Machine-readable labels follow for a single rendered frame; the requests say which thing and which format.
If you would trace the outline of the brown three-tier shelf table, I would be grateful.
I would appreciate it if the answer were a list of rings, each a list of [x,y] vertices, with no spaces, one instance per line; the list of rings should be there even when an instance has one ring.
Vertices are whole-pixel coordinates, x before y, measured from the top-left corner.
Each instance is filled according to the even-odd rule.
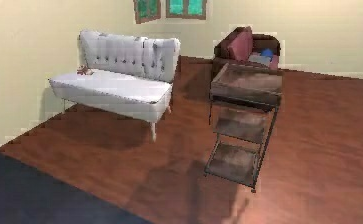
[[[216,134],[204,173],[256,191],[256,184],[282,100],[283,74],[263,68],[225,64],[212,79],[210,119]]]

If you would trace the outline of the white tufted sofa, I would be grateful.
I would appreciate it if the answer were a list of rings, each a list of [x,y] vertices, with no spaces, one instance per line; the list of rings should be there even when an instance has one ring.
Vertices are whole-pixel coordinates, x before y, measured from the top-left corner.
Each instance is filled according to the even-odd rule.
[[[50,78],[54,95],[146,121],[155,134],[157,122],[171,109],[180,41],[83,30],[78,43],[81,65],[93,74]]]

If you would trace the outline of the dark red cushion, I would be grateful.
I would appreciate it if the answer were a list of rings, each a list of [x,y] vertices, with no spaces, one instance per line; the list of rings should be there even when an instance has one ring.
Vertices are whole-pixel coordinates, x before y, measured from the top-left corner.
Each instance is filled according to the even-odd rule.
[[[253,48],[252,33],[243,31],[228,45],[229,56],[236,61],[247,61]]]

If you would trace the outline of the grey flat cushion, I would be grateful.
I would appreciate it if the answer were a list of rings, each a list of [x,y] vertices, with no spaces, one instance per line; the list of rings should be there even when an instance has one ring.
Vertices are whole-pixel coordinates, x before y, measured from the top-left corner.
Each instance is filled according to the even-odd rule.
[[[264,66],[269,66],[271,63],[271,58],[267,57],[267,56],[252,54],[249,56],[248,61],[253,62],[253,63],[262,64]]]

